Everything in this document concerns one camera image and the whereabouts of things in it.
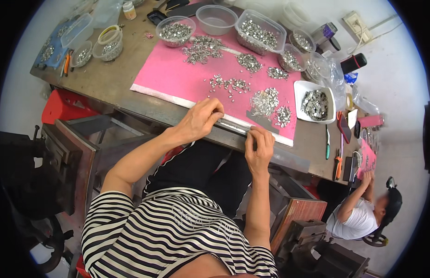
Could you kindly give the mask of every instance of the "smartphone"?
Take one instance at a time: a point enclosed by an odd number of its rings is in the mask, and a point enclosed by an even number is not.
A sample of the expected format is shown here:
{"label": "smartphone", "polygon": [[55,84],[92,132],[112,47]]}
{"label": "smartphone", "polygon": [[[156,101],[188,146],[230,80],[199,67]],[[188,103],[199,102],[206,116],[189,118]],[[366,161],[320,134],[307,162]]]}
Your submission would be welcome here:
{"label": "smartphone", "polygon": [[349,129],[345,116],[341,115],[337,125],[339,126],[339,130],[343,134],[343,138],[345,139],[346,143],[349,144],[351,141],[351,130]]}

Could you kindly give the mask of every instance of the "black and white striped shirt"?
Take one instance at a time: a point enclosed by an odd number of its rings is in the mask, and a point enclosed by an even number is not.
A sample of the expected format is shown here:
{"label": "black and white striped shirt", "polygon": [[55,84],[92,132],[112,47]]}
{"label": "black and white striped shirt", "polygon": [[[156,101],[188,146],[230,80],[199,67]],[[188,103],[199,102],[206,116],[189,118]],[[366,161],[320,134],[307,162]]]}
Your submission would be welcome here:
{"label": "black and white striped shirt", "polygon": [[278,277],[269,250],[250,246],[218,204],[185,187],[152,192],[137,208],[121,192],[100,194],[85,219],[82,253],[92,277],[168,277],[206,253],[232,275]]}

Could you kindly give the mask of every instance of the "hand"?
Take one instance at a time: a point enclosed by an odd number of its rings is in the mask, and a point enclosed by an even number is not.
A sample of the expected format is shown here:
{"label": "hand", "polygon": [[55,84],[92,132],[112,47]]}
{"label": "hand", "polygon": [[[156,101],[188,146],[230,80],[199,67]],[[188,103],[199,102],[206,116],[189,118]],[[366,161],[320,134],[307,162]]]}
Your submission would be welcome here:
{"label": "hand", "polygon": [[368,186],[373,180],[374,171],[366,171],[363,173],[362,184],[363,186]]}
{"label": "hand", "polygon": [[[254,151],[254,139],[257,141],[257,150]],[[257,178],[269,175],[268,165],[274,154],[275,138],[269,131],[252,126],[247,133],[246,152],[244,154],[252,176]]]}
{"label": "hand", "polygon": [[178,125],[171,127],[179,145],[187,144],[208,135],[212,126],[224,116],[224,108],[216,98],[206,98],[190,108]]}

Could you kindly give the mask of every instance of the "wooden panel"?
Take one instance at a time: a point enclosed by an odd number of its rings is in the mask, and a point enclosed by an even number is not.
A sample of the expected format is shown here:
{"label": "wooden panel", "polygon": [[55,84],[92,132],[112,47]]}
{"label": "wooden panel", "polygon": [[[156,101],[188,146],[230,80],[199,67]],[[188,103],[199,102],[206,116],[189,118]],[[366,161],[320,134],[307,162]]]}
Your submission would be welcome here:
{"label": "wooden panel", "polygon": [[291,199],[275,236],[271,241],[271,252],[276,254],[292,220],[321,220],[326,202],[320,200]]}

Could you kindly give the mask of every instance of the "white bowl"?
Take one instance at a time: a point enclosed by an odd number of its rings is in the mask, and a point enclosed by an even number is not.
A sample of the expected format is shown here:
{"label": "white bowl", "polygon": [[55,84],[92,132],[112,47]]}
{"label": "white bowl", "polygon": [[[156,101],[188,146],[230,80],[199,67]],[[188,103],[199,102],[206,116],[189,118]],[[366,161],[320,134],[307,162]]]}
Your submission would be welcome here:
{"label": "white bowl", "polygon": [[[328,98],[328,117],[325,120],[313,120],[311,117],[301,110],[301,103],[304,98],[304,95],[307,91],[320,90],[324,92],[326,97]],[[296,97],[296,113],[297,118],[301,120],[313,121],[318,124],[328,125],[335,121],[335,102],[334,95],[330,88],[322,87],[312,82],[308,81],[295,81],[294,82],[294,94]]]}

